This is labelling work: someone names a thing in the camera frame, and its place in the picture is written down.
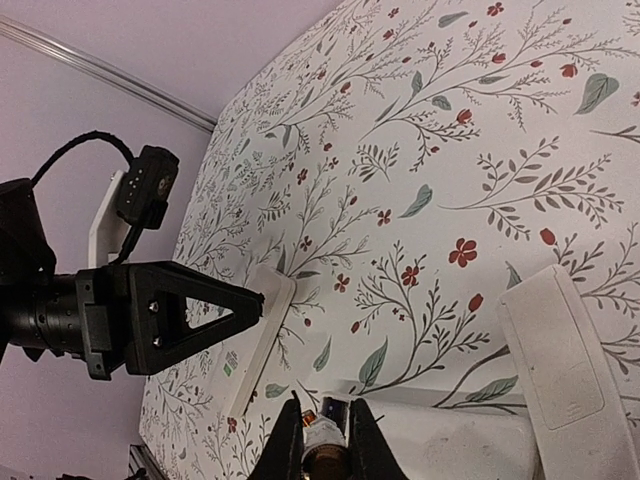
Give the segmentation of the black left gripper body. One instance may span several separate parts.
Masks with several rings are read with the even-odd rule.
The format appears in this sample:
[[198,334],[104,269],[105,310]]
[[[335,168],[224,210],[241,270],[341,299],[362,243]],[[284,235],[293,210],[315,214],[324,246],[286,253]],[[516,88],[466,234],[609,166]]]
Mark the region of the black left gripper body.
[[75,276],[82,359],[94,380],[110,381],[121,368],[134,375],[130,270],[129,264],[108,265]]

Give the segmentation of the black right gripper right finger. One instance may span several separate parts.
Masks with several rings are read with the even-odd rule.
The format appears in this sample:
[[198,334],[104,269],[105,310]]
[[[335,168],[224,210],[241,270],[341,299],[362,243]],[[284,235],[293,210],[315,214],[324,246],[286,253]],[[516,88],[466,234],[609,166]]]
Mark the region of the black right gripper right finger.
[[353,479],[408,480],[362,398],[350,403],[348,449]]

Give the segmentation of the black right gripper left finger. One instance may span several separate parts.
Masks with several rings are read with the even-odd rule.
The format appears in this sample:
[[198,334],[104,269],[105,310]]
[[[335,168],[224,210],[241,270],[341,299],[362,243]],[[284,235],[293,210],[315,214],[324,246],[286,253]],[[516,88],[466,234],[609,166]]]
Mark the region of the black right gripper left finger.
[[253,471],[257,480],[302,478],[304,434],[300,400],[295,391],[285,401]]

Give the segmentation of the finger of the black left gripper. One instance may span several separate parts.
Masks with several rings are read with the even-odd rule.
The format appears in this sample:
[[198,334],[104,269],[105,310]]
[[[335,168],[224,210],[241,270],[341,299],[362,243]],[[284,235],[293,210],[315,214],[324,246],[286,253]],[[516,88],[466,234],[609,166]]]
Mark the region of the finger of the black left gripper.
[[[130,339],[125,350],[131,375],[155,375],[256,326],[264,295],[214,279],[172,261],[127,267]],[[226,314],[196,327],[195,304],[219,306]]]

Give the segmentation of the clear plastic screwdriver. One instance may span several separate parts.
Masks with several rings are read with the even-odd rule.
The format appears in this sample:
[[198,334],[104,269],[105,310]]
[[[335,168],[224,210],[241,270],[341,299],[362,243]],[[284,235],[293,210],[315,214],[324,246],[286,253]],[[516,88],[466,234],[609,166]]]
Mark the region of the clear plastic screwdriver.
[[305,477],[311,480],[350,478],[346,440],[334,421],[320,416],[306,428],[302,467]]

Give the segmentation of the white remote with logo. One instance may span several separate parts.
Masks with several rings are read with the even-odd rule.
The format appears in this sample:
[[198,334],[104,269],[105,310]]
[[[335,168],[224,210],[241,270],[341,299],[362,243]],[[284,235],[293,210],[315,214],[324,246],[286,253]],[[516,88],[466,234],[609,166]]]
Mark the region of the white remote with logo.
[[256,268],[248,286],[264,296],[264,304],[258,323],[234,337],[233,349],[228,350],[237,354],[238,363],[225,413],[235,419],[248,407],[296,292],[294,280],[264,265]]

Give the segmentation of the white remote control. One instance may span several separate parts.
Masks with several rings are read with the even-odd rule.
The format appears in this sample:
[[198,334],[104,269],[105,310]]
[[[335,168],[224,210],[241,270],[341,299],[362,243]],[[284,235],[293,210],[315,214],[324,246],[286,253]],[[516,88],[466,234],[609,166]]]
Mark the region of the white remote control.
[[[541,476],[533,431],[522,417],[365,401],[408,479]],[[339,429],[348,449],[349,411],[346,427]]]

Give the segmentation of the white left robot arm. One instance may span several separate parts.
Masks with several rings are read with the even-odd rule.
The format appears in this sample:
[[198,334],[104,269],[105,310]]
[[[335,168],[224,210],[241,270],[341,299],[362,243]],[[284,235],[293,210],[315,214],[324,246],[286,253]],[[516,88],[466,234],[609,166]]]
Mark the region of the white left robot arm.
[[1,186],[1,343],[32,360],[45,352],[70,355],[95,380],[125,368],[157,374],[255,326],[260,293],[234,286],[173,261],[132,263],[144,230],[160,227],[178,174],[169,150],[145,146],[133,153],[116,136],[82,134],[73,146],[100,140],[128,164],[116,214],[129,227],[119,255],[97,268],[56,272],[34,194],[37,178]]

